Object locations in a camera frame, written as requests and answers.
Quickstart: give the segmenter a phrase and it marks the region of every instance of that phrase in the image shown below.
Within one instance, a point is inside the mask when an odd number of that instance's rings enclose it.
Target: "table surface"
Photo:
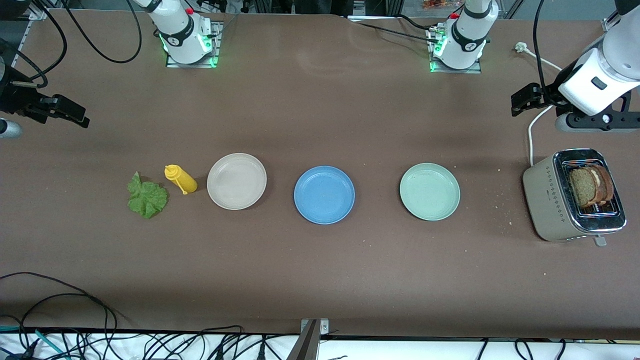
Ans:
[[[629,219],[604,248],[537,237],[521,184],[537,111],[512,118],[509,101],[537,81],[534,59],[511,50],[531,44],[530,22],[497,21],[483,73],[459,75],[430,73],[420,41],[331,15],[240,15],[219,67],[193,70],[164,68],[141,14],[142,51],[117,65],[54,14],[69,49],[42,92],[82,104],[91,124],[8,117],[24,135],[0,144],[1,273],[63,279],[138,329],[294,332],[300,318],[321,317],[338,334],[640,336],[640,132],[561,133],[551,113],[536,124],[536,160],[573,147],[605,156]],[[135,50],[130,13],[77,17],[106,54]],[[398,20],[379,24],[419,35]],[[540,49],[564,65],[601,31],[597,22],[541,22]],[[60,47],[51,22],[37,22],[24,52],[45,66]],[[244,211],[217,207],[206,191],[211,166],[233,152],[258,157],[269,176]],[[460,183],[460,206],[446,220],[419,220],[400,201],[402,174],[422,162]],[[172,163],[197,178],[197,192],[184,196],[163,177]],[[339,167],[355,184],[355,207],[338,224],[311,224],[294,207],[297,178],[316,165]],[[150,220],[127,207],[135,171],[170,194]],[[0,289],[3,312],[16,315],[65,291],[27,278]],[[103,319],[87,301],[58,299],[26,325]]]

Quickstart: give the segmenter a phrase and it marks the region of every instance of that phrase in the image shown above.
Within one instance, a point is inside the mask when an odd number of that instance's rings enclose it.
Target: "teal cable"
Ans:
[[[35,332],[36,332],[36,335],[40,338],[40,340],[44,341],[44,343],[49,345],[53,350],[57,351],[61,355],[64,354],[64,352],[60,350],[60,348],[57,347],[56,344],[52,343],[49,339],[47,339],[40,331],[36,330]],[[65,356],[65,359],[71,360],[71,357]]]

